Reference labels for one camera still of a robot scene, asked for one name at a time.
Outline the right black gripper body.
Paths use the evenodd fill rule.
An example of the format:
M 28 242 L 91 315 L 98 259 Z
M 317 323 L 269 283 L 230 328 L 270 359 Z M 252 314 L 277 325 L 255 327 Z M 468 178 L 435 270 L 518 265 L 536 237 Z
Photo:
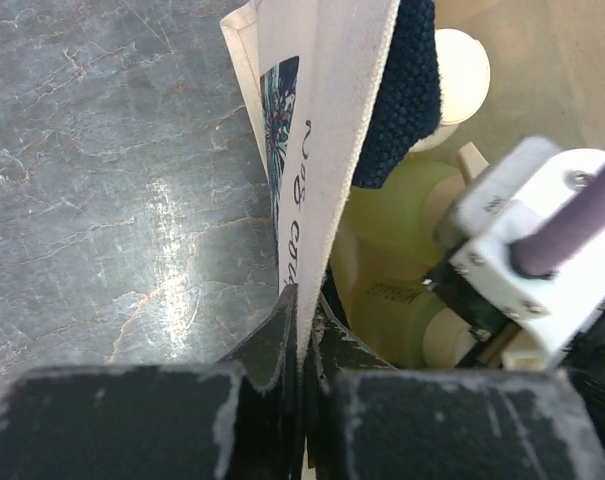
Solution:
M 592 418 L 605 425 L 605 306 L 590 328 L 573 339 L 562 365 Z

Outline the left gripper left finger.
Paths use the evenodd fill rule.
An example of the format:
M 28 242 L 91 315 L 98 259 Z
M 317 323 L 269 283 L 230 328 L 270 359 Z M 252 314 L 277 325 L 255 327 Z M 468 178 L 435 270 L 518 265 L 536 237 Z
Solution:
M 0 479 L 294 479 L 297 289 L 211 364 L 54 366 L 0 402 Z

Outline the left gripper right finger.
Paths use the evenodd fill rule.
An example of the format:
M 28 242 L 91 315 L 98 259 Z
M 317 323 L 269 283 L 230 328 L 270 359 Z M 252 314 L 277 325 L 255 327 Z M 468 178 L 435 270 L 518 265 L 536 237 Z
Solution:
M 317 305 L 305 365 L 321 479 L 605 479 L 605 448 L 564 372 L 398 370 Z

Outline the green bottle round cap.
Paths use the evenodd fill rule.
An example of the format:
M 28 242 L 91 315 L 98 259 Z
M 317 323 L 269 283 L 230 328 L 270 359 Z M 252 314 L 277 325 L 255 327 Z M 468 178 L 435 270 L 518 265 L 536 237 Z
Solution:
M 387 362 L 450 369 L 475 346 L 469 325 L 419 281 L 381 280 L 354 294 L 351 330 Z

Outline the green pump dispenser bottle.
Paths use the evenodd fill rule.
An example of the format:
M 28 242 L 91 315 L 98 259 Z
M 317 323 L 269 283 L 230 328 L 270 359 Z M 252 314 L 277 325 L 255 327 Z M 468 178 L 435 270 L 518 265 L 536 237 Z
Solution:
M 333 245 L 336 280 L 413 280 L 442 258 L 434 227 L 464 190 L 459 170 L 430 160 L 404 160 L 379 189 L 353 187 Z

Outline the cream lotion bottle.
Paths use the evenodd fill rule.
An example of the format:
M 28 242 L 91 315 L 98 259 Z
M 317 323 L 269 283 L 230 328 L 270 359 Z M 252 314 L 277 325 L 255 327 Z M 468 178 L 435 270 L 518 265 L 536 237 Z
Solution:
M 474 116 L 490 88 L 491 68 L 482 43 L 456 29 L 437 29 L 436 53 L 441 90 L 441 116 L 437 129 L 411 149 L 418 153 L 444 143 Z

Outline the cream canvas tote bag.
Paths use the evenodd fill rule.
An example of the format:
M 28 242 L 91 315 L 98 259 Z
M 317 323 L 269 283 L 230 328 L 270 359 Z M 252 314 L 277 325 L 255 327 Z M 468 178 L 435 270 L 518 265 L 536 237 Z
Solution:
M 442 258 L 419 278 L 336 280 L 353 187 L 381 188 L 404 160 L 461 173 L 467 144 L 489 164 L 533 136 L 605 151 L 605 1 L 250 1 L 221 29 L 270 189 L 278 283 L 297 289 L 299 354 L 326 274 L 350 327 L 358 290 L 387 279 L 429 290 L 424 278 L 446 254 L 433 231 Z M 440 123 L 437 29 L 482 43 L 490 88 L 444 143 L 411 153 Z

